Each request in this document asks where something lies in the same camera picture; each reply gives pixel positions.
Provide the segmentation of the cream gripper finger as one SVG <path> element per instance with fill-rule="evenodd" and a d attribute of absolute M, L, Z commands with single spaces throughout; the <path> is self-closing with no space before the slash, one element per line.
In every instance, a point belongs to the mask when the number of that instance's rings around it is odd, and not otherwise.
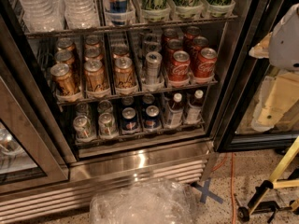
<path fill-rule="evenodd" d="M 258 44 L 252 47 L 249 51 L 249 56 L 256 59 L 268 59 L 269 58 L 269 42 L 272 33 L 266 35 Z"/>

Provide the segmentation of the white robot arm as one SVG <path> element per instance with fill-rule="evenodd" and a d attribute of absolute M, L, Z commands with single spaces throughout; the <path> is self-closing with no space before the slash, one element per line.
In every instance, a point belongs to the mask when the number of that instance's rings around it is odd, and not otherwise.
<path fill-rule="evenodd" d="M 253 112 L 251 127 L 265 132 L 299 100 L 299 4 L 291 6 L 273 31 L 250 49 L 249 55 L 267 58 L 279 69 L 275 77 L 265 77 Z"/>

